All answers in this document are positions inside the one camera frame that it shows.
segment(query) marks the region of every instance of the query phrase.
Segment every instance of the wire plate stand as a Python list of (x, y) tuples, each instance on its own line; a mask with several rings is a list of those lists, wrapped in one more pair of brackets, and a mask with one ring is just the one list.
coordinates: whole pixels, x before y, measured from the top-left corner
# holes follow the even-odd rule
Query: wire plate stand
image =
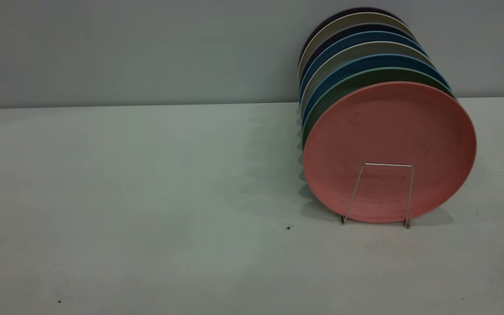
[(384, 164), (384, 163), (364, 163), (359, 172), (359, 176), (357, 178), (357, 183), (355, 184), (355, 188), (353, 189), (353, 194), (351, 195), (350, 205), (347, 207), (346, 215), (340, 215), (339, 220), (342, 225), (345, 225), (347, 222), (347, 218), (350, 215), (351, 206), (354, 203), (355, 193), (357, 192), (357, 186), (359, 186), (359, 182), (361, 181), (361, 175), (363, 174), (364, 167), (367, 165), (372, 165), (376, 167), (401, 167), (401, 168), (411, 168), (412, 169), (412, 179), (409, 182), (409, 193), (408, 193), (408, 209), (406, 210), (406, 221), (404, 221), (404, 227), (406, 229), (410, 228), (410, 204), (412, 202), (412, 188), (413, 188), (413, 174), (416, 172), (416, 168), (413, 165), (409, 164)]

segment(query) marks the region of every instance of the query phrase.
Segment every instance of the blue plate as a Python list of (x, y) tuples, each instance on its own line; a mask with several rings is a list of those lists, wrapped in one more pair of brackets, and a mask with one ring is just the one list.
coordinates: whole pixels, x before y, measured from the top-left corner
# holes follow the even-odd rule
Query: blue plate
[(316, 47), (316, 50), (314, 50), (312, 55), (310, 55), (310, 58), (306, 61), (306, 64), (304, 64), (304, 71), (301, 74), (304, 74), (304, 72), (308, 69), (308, 66), (310, 66), (310, 64), (316, 59), (316, 57), (320, 55), (324, 50), (326, 50), (326, 48), (330, 47), (333, 43), (337, 42), (342, 38), (346, 38), (350, 35), (362, 32), (390, 32), (407, 37), (412, 41), (417, 42), (414, 37), (408, 34), (408, 32), (401, 30), (396, 26), (391, 26), (389, 24), (382, 24), (382, 23), (358, 24), (355, 26), (351, 26), (350, 28), (340, 30), (339, 32), (332, 35), (332, 37), (328, 38), (326, 41), (320, 44), (320, 46)]
[(316, 103), (318, 98), (320, 98), (329, 88), (334, 86), (337, 82), (340, 82), (346, 77), (356, 74), (364, 70), (370, 70), (372, 68), (380, 67), (401, 67), (412, 70), (417, 70), (428, 74), (429, 76), (435, 78), (440, 83), (444, 84), (449, 90), (452, 90), (446, 80), (435, 70), (432, 66), (429, 66), (425, 62), (412, 58), (410, 56), (398, 55), (398, 54), (376, 54), (372, 56), (365, 56), (349, 62), (345, 66), (342, 66), (338, 70), (335, 70), (327, 78), (325, 78), (322, 83), (312, 93), (312, 96), (306, 102), (306, 106), (301, 108), (302, 119), (301, 127), (304, 127), (306, 121), (306, 116), (312, 109), (312, 106)]
[(304, 90), (304, 87), (308, 83), (308, 80), (312, 77), (312, 75), (316, 72), (316, 70), (324, 63), (326, 60), (332, 58), (338, 52), (344, 50), (345, 48), (355, 46), (356, 44), (361, 44), (363, 42), (375, 42), (375, 41), (386, 41), (386, 42), (399, 42), (400, 44), (404, 44), (410, 46), (411, 48), (417, 49), (422, 54), (427, 55), (419, 44), (412, 41), (411, 39), (404, 37), (402, 35), (398, 35), (392, 32), (384, 32), (384, 31), (369, 31), (362, 32), (357, 34), (352, 34), (348, 37), (342, 38), (337, 42), (331, 44), (328, 48), (326, 48), (320, 55), (314, 59), (314, 61), (308, 66), (307, 70), (304, 72), (304, 76), (301, 78), (301, 88)]
[(324, 22), (320, 23), (312, 31), (312, 33), (310, 33), (310, 35), (308, 36), (308, 39), (306, 40), (306, 42), (304, 42), (304, 45), (302, 46), (301, 55), (305, 51), (305, 48), (306, 48), (306, 45), (308, 45), (308, 42), (310, 42), (312, 40), (312, 38), (316, 35), (316, 33), (320, 32), (320, 30), (322, 30), (322, 28), (324, 28), (324, 26), (326, 26), (326, 25), (334, 22), (334, 20), (337, 20), (338, 18), (343, 18), (346, 15), (360, 13), (360, 12), (374, 12), (374, 13), (380, 13), (380, 14), (388, 15), (388, 16), (390, 16), (392, 18), (395, 18), (396, 20), (402, 22), (403, 24), (406, 24), (398, 16), (395, 16), (394, 14), (392, 14), (392, 13), (386, 11), (386, 10), (379, 9), (379, 8), (358, 7), (358, 8), (351, 8), (351, 9), (348, 9), (348, 10), (343, 10), (342, 12), (334, 14), (333, 16), (330, 16), (329, 18), (327, 18), (326, 20), (324, 20)]

